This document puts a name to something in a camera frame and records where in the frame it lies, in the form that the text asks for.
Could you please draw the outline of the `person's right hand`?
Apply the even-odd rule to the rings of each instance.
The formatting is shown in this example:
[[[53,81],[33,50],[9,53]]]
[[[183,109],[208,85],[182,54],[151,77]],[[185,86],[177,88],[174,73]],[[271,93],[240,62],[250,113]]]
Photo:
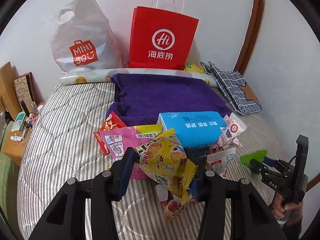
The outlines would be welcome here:
[[[299,204],[287,203],[283,205],[282,201],[283,197],[276,193],[272,204],[272,214],[275,219],[281,220],[286,213],[289,213],[287,225],[293,225],[300,222],[303,218],[303,202],[300,202]]]

